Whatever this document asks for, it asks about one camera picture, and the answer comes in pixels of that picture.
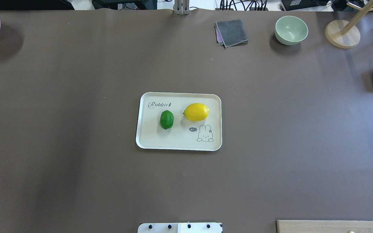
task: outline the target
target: green bowl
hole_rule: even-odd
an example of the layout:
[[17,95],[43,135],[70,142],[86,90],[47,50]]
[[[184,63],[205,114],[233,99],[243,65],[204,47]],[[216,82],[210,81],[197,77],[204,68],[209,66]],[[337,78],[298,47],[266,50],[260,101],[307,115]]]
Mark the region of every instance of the green bowl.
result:
[[280,43],[295,45],[304,40],[308,32],[308,27],[303,20],[287,15],[277,20],[274,34]]

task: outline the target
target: electronic device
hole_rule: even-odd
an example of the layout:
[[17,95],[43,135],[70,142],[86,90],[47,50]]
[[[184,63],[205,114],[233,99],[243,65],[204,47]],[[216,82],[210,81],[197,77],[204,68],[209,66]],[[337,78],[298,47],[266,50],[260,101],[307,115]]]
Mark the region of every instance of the electronic device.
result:
[[281,0],[284,10],[304,9],[315,6],[325,6],[328,0]]

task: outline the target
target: folded cloth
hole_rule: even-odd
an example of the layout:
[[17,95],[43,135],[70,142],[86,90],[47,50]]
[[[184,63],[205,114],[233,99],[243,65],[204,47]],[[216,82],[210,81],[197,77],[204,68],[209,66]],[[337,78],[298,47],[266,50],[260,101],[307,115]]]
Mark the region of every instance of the folded cloth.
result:
[[217,41],[220,37],[222,43],[219,42],[219,44],[224,45],[226,48],[248,42],[244,23],[241,19],[231,21],[218,21],[215,22],[215,26]]

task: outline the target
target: cutting board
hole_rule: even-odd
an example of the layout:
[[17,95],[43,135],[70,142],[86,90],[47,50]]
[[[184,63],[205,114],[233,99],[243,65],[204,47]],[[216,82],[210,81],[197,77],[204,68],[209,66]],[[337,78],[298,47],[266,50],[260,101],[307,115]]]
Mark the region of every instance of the cutting board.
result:
[[373,221],[277,220],[278,233],[373,233]]

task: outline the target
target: wooden stand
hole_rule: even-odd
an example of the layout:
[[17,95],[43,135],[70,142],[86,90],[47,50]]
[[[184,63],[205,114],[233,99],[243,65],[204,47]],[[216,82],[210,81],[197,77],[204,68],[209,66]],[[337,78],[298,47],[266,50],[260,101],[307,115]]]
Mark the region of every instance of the wooden stand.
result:
[[372,6],[373,0],[370,0],[364,8],[355,15],[351,22],[338,19],[326,25],[324,34],[327,40],[341,49],[352,49],[357,46],[361,39],[361,34],[355,24],[372,9]]

